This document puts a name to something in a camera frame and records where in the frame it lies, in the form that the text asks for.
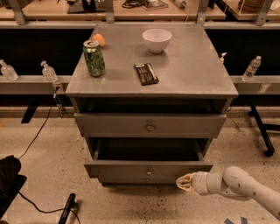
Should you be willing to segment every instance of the white robotic arm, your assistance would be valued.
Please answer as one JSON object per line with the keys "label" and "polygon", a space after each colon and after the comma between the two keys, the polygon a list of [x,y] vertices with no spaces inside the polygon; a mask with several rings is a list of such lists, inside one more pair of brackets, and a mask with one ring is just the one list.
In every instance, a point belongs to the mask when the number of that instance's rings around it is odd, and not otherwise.
{"label": "white robotic arm", "polygon": [[233,200],[254,199],[280,220],[280,193],[257,182],[239,167],[229,166],[223,173],[189,173],[179,178],[176,185],[198,195],[219,194]]}

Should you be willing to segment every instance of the white bowl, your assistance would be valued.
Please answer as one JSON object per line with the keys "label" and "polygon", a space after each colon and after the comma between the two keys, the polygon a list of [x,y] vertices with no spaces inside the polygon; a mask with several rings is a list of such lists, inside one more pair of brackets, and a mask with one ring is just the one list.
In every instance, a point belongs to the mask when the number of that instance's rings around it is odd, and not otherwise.
{"label": "white bowl", "polygon": [[170,43],[172,34],[163,29],[150,29],[143,33],[143,41],[153,53],[161,53]]}

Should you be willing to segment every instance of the drawer handle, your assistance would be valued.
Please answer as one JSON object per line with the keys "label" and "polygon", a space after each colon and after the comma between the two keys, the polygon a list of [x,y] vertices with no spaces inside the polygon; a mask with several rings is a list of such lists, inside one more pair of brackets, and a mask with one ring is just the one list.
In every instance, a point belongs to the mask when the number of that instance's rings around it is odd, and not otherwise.
{"label": "drawer handle", "polygon": [[148,131],[153,131],[155,129],[154,126],[152,126],[150,123],[147,125],[147,130]]}

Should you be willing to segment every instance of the can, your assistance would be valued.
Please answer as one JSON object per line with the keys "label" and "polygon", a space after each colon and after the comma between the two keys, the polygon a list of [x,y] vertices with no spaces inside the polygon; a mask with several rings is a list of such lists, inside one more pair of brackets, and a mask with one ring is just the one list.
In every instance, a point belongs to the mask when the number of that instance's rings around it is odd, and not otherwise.
{"label": "can", "polygon": [[98,77],[105,72],[105,62],[101,46],[98,41],[87,40],[83,44],[83,52],[87,64],[87,70],[93,77]]}

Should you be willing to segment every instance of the clear plastic bottle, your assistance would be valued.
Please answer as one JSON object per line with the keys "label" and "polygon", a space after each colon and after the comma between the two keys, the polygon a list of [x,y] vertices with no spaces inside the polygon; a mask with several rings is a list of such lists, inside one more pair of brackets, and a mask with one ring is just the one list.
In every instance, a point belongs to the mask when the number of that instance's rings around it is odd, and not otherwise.
{"label": "clear plastic bottle", "polygon": [[59,79],[58,76],[56,75],[53,67],[48,66],[48,64],[46,64],[45,60],[42,61],[41,66],[44,67],[42,70],[42,73],[43,73],[46,81],[55,82]]}
{"label": "clear plastic bottle", "polygon": [[255,59],[251,60],[244,75],[242,76],[242,81],[250,81],[252,79],[252,77],[256,73],[256,70],[261,65],[261,58],[262,58],[261,56],[256,56]]}
{"label": "clear plastic bottle", "polygon": [[15,81],[18,79],[18,74],[16,73],[15,69],[7,65],[3,59],[0,59],[0,65],[1,65],[1,73],[2,75],[9,81]]}

